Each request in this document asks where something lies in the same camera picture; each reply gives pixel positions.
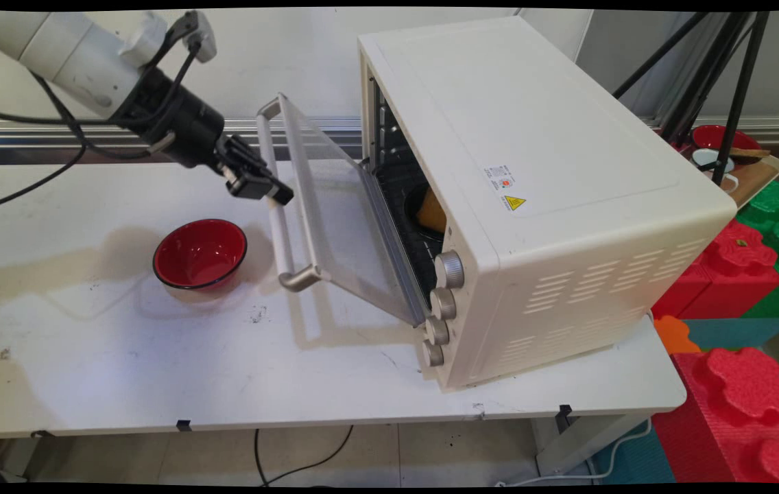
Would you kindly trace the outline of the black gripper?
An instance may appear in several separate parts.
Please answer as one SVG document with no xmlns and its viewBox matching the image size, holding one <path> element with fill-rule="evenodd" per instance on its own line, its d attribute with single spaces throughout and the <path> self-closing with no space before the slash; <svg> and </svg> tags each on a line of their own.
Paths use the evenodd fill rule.
<svg viewBox="0 0 779 494">
<path fill-rule="evenodd" d="M 114 113 L 121 121 L 138 121 L 160 109 L 170 93 L 173 81 L 160 69 L 152 68 L 142 74 L 138 84 Z M 260 153 L 253 150 L 237 134 L 221 137 L 221 160 L 218 163 L 216 145 L 224 131 L 224 116 L 202 98 L 179 86 L 167 107 L 158 118 L 138 125 L 124 124 L 143 141 L 157 144 L 168 132 L 174 140 L 162 152 L 174 162 L 188 168 L 198 165 L 214 167 L 226 179 L 227 192 L 239 199 L 271 199 L 287 205 L 293 199 L 293 189 L 271 172 Z"/>
</svg>

